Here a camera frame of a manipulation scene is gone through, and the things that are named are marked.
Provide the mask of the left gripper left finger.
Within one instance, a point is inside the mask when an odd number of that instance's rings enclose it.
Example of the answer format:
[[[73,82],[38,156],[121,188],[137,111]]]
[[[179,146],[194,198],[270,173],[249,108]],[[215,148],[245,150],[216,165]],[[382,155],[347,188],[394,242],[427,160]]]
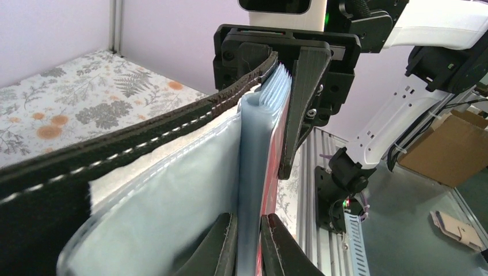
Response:
[[[237,241],[237,217],[232,213],[220,214],[192,256],[174,275],[234,275]]]

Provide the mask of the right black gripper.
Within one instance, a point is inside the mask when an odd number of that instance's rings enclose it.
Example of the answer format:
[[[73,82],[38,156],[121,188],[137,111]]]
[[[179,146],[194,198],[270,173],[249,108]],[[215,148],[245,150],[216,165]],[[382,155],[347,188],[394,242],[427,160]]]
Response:
[[[214,35],[215,87],[223,90],[255,70],[272,51],[292,74],[278,178],[290,178],[303,124],[325,126],[345,103],[361,44],[355,34],[221,25]]]

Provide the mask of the cardboard box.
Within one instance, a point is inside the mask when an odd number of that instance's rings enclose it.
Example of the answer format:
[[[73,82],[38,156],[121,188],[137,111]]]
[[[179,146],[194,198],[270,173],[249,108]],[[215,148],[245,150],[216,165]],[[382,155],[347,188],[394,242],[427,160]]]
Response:
[[[487,167],[487,119],[452,110],[409,147],[399,165],[449,187]]]

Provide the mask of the aluminium mounting rail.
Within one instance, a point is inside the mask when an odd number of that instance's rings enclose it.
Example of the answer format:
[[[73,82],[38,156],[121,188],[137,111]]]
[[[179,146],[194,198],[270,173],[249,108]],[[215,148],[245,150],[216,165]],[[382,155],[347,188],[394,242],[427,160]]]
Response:
[[[315,128],[300,148],[297,241],[305,255],[324,275],[347,275],[342,236],[317,226],[317,191],[314,170],[328,167],[321,155],[336,152],[336,140]]]

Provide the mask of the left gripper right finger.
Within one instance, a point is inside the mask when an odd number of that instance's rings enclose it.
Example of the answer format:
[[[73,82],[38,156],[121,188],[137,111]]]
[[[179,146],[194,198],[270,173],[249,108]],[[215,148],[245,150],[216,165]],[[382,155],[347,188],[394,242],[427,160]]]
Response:
[[[262,274],[323,276],[275,213],[261,216]]]

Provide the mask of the small cardboard piece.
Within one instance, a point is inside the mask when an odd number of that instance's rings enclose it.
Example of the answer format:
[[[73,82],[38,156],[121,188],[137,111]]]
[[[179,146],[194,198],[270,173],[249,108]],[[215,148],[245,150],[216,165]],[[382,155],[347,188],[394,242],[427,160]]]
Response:
[[[477,231],[471,225],[438,210],[431,211],[430,216],[434,225],[444,235],[464,244],[476,252],[481,252],[486,248]]]

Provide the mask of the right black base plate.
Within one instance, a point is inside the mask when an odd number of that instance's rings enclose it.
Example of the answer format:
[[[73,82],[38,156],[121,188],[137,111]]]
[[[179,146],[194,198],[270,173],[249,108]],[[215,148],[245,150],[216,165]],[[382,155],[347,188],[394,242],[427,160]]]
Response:
[[[316,224],[329,232],[346,232],[344,213],[356,216],[364,214],[363,206],[354,195],[338,187],[333,176],[325,168],[317,166],[314,170],[316,188]]]

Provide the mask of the floral table mat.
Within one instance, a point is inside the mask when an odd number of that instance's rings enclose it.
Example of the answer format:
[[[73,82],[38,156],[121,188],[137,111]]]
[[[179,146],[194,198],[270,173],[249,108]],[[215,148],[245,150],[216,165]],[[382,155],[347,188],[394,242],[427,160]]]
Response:
[[[123,185],[107,175],[236,107],[272,66],[206,95],[97,51],[2,88],[2,246],[72,232]]]

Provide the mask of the red credit card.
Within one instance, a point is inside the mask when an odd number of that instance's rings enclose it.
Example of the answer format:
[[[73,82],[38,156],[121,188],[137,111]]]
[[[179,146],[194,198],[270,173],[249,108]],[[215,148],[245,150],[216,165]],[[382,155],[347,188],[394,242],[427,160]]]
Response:
[[[288,105],[289,99],[287,99],[284,107],[280,110],[281,113],[279,113],[279,117],[277,118],[276,124],[271,133],[260,216],[274,213],[276,210],[279,168],[281,153],[283,150],[283,138],[287,120],[286,116],[288,112]]]

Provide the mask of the black leather card holder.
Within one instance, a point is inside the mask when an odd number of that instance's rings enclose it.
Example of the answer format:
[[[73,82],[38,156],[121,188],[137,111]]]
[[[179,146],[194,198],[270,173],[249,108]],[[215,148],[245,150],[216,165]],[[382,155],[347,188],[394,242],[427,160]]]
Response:
[[[217,217],[237,217],[241,101],[213,122],[168,141],[106,176],[123,185],[73,231],[1,244],[2,275],[174,275]]]

